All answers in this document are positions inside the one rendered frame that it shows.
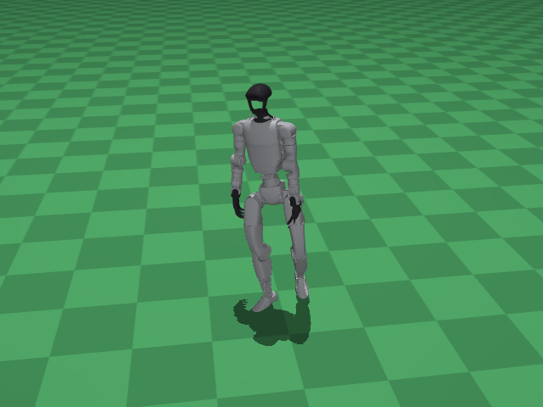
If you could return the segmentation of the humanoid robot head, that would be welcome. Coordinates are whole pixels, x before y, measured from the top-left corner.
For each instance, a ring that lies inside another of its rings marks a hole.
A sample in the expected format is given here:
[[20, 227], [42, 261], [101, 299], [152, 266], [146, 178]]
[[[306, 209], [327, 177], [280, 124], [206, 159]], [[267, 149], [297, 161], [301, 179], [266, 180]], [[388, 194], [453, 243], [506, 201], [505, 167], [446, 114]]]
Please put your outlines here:
[[[246, 92], [245, 97], [248, 99], [249, 108], [251, 112], [257, 116], [257, 119], [254, 118], [255, 122], [263, 123], [270, 120], [270, 118], [263, 119], [267, 115], [273, 118], [273, 116], [271, 116], [266, 109], [267, 99], [271, 96], [271, 94], [272, 94], [271, 88], [268, 85], [262, 84], [262, 83], [253, 85]], [[262, 109], [253, 109], [251, 101], [259, 101], [259, 102], [262, 101], [263, 102]]]

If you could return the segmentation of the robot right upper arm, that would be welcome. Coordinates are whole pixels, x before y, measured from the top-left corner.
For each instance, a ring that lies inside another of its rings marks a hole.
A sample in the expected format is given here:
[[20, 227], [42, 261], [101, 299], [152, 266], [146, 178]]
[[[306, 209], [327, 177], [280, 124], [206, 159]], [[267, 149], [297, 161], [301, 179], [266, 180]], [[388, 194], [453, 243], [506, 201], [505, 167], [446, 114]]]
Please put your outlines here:
[[246, 164], [245, 149], [246, 143], [244, 140], [243, 125], [246, 120], [240, 120], [232, 126], [233, 145], [235, 153], [231, 157], [231, 163], [242, 167]]

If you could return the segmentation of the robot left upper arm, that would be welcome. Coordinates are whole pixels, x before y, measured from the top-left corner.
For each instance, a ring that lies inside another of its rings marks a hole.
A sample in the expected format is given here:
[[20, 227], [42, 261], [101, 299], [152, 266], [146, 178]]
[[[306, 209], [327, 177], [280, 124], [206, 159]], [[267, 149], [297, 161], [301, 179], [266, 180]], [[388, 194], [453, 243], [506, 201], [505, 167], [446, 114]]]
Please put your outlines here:
[[297, 129], [292, 123], [280, 121], [277, 123], [277, 130], [280, 137], [283, 138], [284, 151], [287, 157], [283, 160], [282, 168], [284, 171], [293, 172], [291, 164], [294, 160], [297, 161]]

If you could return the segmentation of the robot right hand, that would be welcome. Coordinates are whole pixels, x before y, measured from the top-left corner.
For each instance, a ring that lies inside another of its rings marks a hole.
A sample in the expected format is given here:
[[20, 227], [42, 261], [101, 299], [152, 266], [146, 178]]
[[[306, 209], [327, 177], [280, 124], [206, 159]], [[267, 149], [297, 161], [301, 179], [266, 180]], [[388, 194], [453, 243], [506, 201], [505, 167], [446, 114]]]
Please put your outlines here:
[[[239, 205], [239, 197], [240, 197], [241, 193], [238, 195], [238, 190], [237, 189], [233, 189], [232, 190], [232, 203], [233, 203], [233, 208], [235, 209], [235, 214], [237, 217], [239, 218], [243, 218], [244, 216], [241, 215], [241, 214], [244, 214], [244, 209], [242, 209]], [[241, 211], [242, 210], [242, 211]]]

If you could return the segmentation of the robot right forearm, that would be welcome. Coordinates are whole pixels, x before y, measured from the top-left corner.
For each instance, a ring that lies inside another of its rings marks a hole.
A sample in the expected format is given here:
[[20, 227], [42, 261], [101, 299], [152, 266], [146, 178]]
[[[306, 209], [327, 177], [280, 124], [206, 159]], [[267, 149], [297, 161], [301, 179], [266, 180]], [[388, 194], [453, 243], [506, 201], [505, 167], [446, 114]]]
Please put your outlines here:
[[231, 163], [231, 166], [232, 166], [231, 194], [232, 194], [233, 189], [237, 189], [238, 190], [238, 195], [239, 195], [241, 193], [241, 190], [242, 190], [241, 185], [242, 185], [244, 168], [243, 168], [243, 166], [239, 167], [239, 166], [236, 166], [236, 165], [234, 165], [232, 163]]

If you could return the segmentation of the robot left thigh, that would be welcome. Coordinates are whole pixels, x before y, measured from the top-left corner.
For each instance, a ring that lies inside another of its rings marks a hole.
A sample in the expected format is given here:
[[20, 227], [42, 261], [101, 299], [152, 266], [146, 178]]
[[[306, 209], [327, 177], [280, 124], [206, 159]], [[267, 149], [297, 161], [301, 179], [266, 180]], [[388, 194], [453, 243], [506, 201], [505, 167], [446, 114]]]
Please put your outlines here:
[[[301, 208], [301, 211], [299, 213], [299, 216], [298, 218], [295, 220], [295, 223], [294, 223], [294, 219], [292, 220], [292, 222], [287, 226], [289, 226], [289, 230], [290, 230], [290, 235], [291, 235], [291, 239], [292, 239], [292, 244], [293, 246], [290, 248], [291, 250], [291, 255], [292, 255], [292, 260], [297, 260], [297, 261], [302, 261], [304, 260], [304, 257], [305, 257], [305, 254], [306, 254], [306, 251], [305, 251], [305, 216], [303, 215], [303, 211], [302, 211], [302, 204], [304, 202], [304, 199], [303, 199], [303, 195], [300, 194], [301, 196], [301, 205], [300, 205], [300, 208]], [[300, 204], [300, 202], [297, 203], [297, 205]], [[292, 216], [292, 209], [293, 207], [290, 206], [290, 201], [289, 201], [289, 194], [288, 194], [288, 189], [285, 189], [283, 190], [283, 208], [284, 208], [284, 214], [285, 214], [285, 219], [286, 219], [286, 222], [288, 223], [288, 221], [290, 220], [291, 216]]]

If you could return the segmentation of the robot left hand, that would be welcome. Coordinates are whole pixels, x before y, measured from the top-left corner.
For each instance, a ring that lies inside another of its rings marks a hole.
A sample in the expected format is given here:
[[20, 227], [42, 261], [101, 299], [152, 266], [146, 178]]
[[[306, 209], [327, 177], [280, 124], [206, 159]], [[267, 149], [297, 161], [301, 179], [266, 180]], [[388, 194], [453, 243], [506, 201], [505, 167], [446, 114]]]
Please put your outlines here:
[[295, 220], [298, 218], [299, 213], [301, 211], [300, 205], [301, 205], [301, 201], [300, 201], [300, 204], [297, 205], [295, 197], [290, 198], [290, 206], [292, 206], [293, 209], [292, 209], [292, 216], [291, 216], [290, 220], [287, 223], [288, 225], [292, 222], [293, 219], [294, 219], [294, 223], [295, 223]]

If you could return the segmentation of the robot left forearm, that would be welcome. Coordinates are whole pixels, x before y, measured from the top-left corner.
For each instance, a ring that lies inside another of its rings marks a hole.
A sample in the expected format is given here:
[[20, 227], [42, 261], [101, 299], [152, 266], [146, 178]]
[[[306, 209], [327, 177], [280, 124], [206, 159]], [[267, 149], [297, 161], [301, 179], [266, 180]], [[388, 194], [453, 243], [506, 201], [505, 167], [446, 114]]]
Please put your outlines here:
[[292, 162], [291, 169], [293, 172], [287, 174], [289, 201], [291, 197], [295, 197], [296, 203], [298, 203], [301, 201], [301, 196], [299, 193], [299, 166], [296, 160]]

